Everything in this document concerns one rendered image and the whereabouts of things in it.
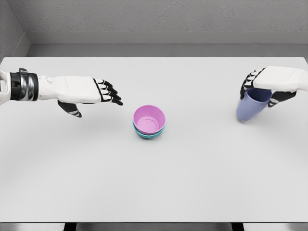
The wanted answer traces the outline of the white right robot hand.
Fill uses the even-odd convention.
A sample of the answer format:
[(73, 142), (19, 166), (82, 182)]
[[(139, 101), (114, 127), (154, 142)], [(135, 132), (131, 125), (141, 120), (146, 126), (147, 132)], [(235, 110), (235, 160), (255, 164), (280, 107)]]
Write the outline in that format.
[(244, 79), (240, 89), (240, 99), (244, 98), (249, 89), (272, 90), (274, 93), (268, 101), (272, 108), (296, 96), (301, 75), (305, 71), (299, 68), (268, 66), (251, 72)]

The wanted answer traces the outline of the lavender blue cup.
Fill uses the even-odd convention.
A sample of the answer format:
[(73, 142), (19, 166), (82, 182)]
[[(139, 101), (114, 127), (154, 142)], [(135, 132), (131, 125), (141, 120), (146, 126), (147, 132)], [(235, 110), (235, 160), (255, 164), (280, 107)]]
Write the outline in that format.
[(271, 90), (252, 88), (248, 89), (242, 100), (239, 100), (236, 114), (242, 121), (248, 121), (257, 116), (269, 103)]

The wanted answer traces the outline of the teal bowl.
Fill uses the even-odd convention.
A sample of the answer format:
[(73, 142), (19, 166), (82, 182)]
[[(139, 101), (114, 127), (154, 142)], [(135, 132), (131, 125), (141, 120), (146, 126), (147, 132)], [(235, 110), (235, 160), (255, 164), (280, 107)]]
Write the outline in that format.
[(165, 128), (165, 127), (162, 127), (162, 129), (161, 129), (159, 132), (157, 132), (157, 133), (155, 133), (155, 134), (153, 134), (153, 135), (146, 135), (146, 134), (143, 134), (143, 133), (139, 132), (135, 126), (133, 126), (133, 127), (134, 127), (136, 133), (137, 133), (140, 137), (142, 137), (142, 138), (144, 138), (144, 139), (148, 139), (148, 140), (158, 137), (158, 136), (162, 133), (162, 131), (164, 130), (164, 128)]

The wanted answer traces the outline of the pink bowl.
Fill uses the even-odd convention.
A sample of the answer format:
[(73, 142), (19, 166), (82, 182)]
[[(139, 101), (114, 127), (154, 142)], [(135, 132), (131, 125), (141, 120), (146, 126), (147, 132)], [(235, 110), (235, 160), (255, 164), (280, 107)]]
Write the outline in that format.
[(133, 124), (137, 131), (145, 135), (154, 135), (160, 132), (166, 123), (164, 112), (154, 105), (143, 105), (133, 114)]

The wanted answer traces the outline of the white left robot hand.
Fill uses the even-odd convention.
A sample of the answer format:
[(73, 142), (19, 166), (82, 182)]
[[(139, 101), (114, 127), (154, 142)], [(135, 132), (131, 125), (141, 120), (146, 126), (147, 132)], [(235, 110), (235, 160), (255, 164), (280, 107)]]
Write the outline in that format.
[(81, 118), (78, 103), (115, 103), (122, 106), (121, 97), (113, 85), (92, 77), (64, 77), (65, 86), (57, 96), (58, 105), (68, 114)]

